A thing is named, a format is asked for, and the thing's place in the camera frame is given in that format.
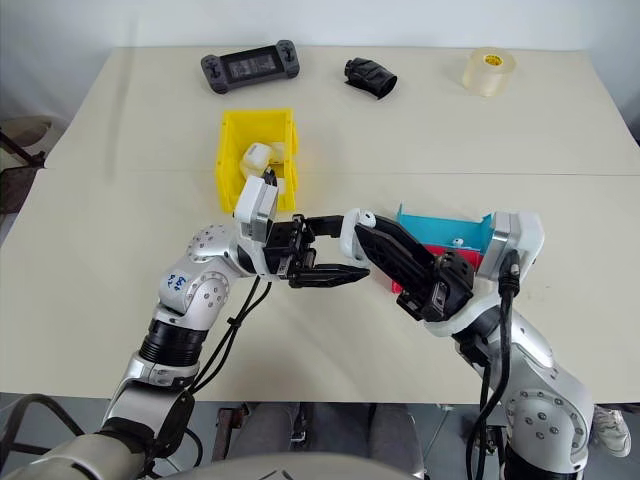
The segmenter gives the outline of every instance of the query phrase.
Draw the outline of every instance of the white object in bin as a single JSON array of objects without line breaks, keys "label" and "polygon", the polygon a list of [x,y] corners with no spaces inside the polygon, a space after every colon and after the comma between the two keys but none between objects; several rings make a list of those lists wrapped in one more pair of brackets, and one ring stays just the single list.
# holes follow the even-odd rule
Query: white object in bin
[{"label": "white object in bin", "polygon": [[375,227],[376,216],[369,210],[362,210],[360,208],[349,210],[342,219],[340,250],[345,257],[351,260],[354,266],[366,267],[369,264],[369,259],[360,246],[355,232],[356,224],[358,223],[366,227]]},{"label": "white object in bin", "polygon": [[240,162],[240,170],[245,178],[254,175],[261,177],[265,168],[269,166],[269,163],[273,162],[275,157],[275,151],[269,145],[264,143],[252,143],[251,146],[244,152],[242,161]]}]

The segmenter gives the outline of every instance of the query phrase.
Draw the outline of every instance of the yellow bin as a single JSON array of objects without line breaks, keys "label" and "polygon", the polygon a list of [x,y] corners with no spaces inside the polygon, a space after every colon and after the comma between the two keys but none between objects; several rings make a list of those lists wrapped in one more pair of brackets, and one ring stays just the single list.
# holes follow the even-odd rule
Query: yellow bin
[{"label": "yellow bin", "polygon": [[278,195],[278,210],[294,210],[298,173],[293,156],[298,151],[298,136],[290,108],[224,112],[215,168],[220,206],[225,212],[233,212],[246,181],[240,171],[240,161],[254,142],[284,144],[284,163],[271,167],[285,183],[284,192]]}]

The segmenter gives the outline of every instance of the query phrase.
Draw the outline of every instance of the white table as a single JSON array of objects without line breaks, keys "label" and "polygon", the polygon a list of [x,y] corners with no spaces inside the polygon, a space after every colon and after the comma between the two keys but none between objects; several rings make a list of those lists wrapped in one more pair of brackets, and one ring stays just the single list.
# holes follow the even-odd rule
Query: white table
[{"label": "white table", "polygon": [[[542,255],[516,299],[563,366],[598,401],[640,398],[637,272],[640,178],[306,174],[309,215],[367,205],[479,219],[499,205],[536,210]],[[451,192],[466,191],[467,194]],[[105,179],[43,171],[0,251],[0,389],[107,397],[139,347],[164,269],[195,229],[228,218],[200,172]],[[318,245],[339,260],[335,241]],[[206,343],[239,309],[238,282]],[[227,366],[201,399],[474,402],[479,378],[395,305],[374,273],[330,290],[274,288],[243,325]]]},{"label": "white table", "polygon": [[[302,213],[393,216],[401,201],[473,220],[539,212],[546,243],[516,308],[597,401],[640,399],[639,153],[583,54],[517,52],[504,96],[480,99],[446,74],[459,50],[301,49],[299,78],[226,96],[199,71],[212,51],[116,50],[107,62],[0,250],[0,391],[110,396],[162,272],[200,226],[230,220],[211,172],[222,110],[292,106]],[[396,90],[375,101],[343,85],[356,55],[397,73]],[[318,250],[340,261],[335,241]],[[248,288],[236,284],[204,355]],[[199,398],[475,403],[479,385],[374,272],[331,290],[277,285]]]},{"label": "white table", "polygon": [[[47,167],[209,170],[223,110],[292,107],[301,173],[640,174],[583,52],[514,52],[507,90],[486,99],[460,83],[470,50],[426,48],[300,48],[295,79],[215,94],[200,59],[233,50],[115,50]],[[393,92],[345,85],[356,56],[397,74]]]}]

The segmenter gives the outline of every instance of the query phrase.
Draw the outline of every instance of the white sneaker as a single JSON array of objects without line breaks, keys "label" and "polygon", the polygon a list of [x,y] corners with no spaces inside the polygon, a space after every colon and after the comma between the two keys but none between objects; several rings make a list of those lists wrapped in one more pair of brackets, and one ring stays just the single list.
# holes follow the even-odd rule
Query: white sneaker
[{"label": "white sneaker", "polygon": [[631,433],[619,410],[596,405],[593,411],[593,433],[597,443],[614,457],[626,457],[631,452]]}]

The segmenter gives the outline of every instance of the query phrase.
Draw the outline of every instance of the wires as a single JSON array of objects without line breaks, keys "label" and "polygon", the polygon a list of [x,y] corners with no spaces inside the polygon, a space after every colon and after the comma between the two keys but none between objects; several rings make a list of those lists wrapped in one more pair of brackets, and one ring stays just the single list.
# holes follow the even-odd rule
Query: wires
[{"label": "wires", "polygon": [[[482,389],[480,390],[480,411],[487,404],[489,396],[489,384],[491,383],[491,365],[487,364],[482,373]],[[484,476],[484,465],[487,459],[487,422],[486,420],[480,425],[480,445],[478,452],[478,468],[476,470],[476,478],[481,479]]]},{"label": "wires", "polygon": [[198,450],[198,455],[196,457],[196,461],[193,464],[193,468],[199,467],[200,466],[200,462],[202,462],[202,451],[203,451],[202,442],[200,441],[200,437],[198,437],[198,435],[196,435],[193,430],[190,430],[188,428],[184,429],[184,433],[189,435],[191,437],[191,439],[193,440],[193,442],[196,444],[196,449]]},{"label": "wires", "polygon": [[[256,276],[256,279],[254,280],[253,285],[251,286],[251,290],[249,291],[249,295],[247,295],[247,299],[242,305],[242,308],[240,309],[240,311],[238,312],[238,315],[235,318],[229,318],[229,320],[227,320],[227,322],[230,325],[229,328],[227,329],[226,333],[224,334],[224,336],[216,346],[211,357],[209,357],[209,360],[207,360],[207,363],[202,368],[202,371],[200,371],[200,373],[194,380],[193,384],[191,384],[191,387],[189,388],[189,391],[192,394],[195,394],[196,392],[199,392],[200,390],[202,390],[206,385],[209,384],[209,382],[211,382],[211,380],[213,380],[216,377],[216,375],[218,375],[218,373],[220,373],[220,370],[222,370],[222,367],[224,367],[224,364],[227,361],[227,358],[229,358],[229,354],[231,353],[231,347],[233,346],[233,342],[236,339],[238,330],[242,326],[242,322],[245,320],[245,318],[247,318],[249,313],[251,313],[251,311],[254,308],[256,308],[269,294],[269,291],[271,290],[271,282],[267,283],[267,286],[264,289],[264,292],[262,292],[262,295],[260,295],[260,297],[258,297],[258,299],[255,302],[251,303],[251,300],[253,300],[253,296],[256,293],[259,283],[260,283],[260,277]],[[224,353],[222,354],[222,358],[220,359],[218,366],[213,370],[213,372],[207,378],[203,380],[207,371],[209,371],[209,369],[213,365],[213,362],[215,362],[215,360],[218,358],[218,355],[220,354],[223,348],[224,348]]]},{"label": "wires", "polygon": [[487,404],[480,411],[480,415],[478,416],[476,422],[473,424],[471,435],[467,440],[467,480],[473,480],[473,474],[471,472],[471,456],[473,453],[473,445],[475,443],[475,439],[478,436],[482,425],[486,425],[487,418],[489,418],[489,415],[500,401],[500,398],[502,398],[502,395],[507,388],[507,384],[509,383],[509,373],[511,370],[511,306],[513,304],[513,297],[513,291],[507,290],[506,292],[504,292],[502,301],[500,302],[500,381],[498,382],[498,386],[493,392],[493,395],[491,395],[491,398],[489,399]]},{"label": "wires", "polygon": [[49,451],[49,449],[46,449],[44,447],[15,443],[16,435],[18,434],[18,430],[22,425],[27,407],[32,403],[39,403],[47,407],[62,421],[62,423],[67,426],[67,428],[69,428],[69,430],[71,430],[74,435],[78,436],[84,434],[82,429],[73,420],[73,418],[71,418],[67,411],[62,408],[60,404],[53,398],[39,393],[25,395],[15,403],[15,406],[9,414],[9,418],[7,419],[7,423],[0,438],[0,472],[2,472],[2,468],[4,467],[4,464],[7,461],[7,457],[12,450],[24,453],[32,453],[35,455],[42,455],[42,453],[46,453],[47,451]]}]

